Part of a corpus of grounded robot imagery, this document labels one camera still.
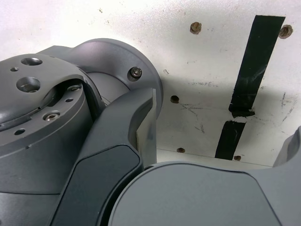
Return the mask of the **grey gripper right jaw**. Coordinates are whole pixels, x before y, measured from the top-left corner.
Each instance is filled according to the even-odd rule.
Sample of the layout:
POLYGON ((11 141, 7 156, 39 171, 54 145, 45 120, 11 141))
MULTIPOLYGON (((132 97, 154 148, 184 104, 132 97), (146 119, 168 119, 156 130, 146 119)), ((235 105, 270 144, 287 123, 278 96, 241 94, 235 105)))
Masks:
POLYGON ((184 161, 158 163, 133 179, 110 226, 298 226, 301 132, 288 139, 286 162, 226 170, 184 161))

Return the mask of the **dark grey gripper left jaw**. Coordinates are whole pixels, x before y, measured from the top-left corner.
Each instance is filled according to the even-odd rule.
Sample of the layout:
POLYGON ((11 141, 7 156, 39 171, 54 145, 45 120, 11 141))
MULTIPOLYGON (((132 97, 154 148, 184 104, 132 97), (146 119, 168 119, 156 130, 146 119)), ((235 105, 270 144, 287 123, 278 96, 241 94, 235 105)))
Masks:
POLYGON ((122 190, 143 172, 136 133, 155 116, 156 91, 127 92, 94 122, 51 218, 53 226, 105 226, 122 190))

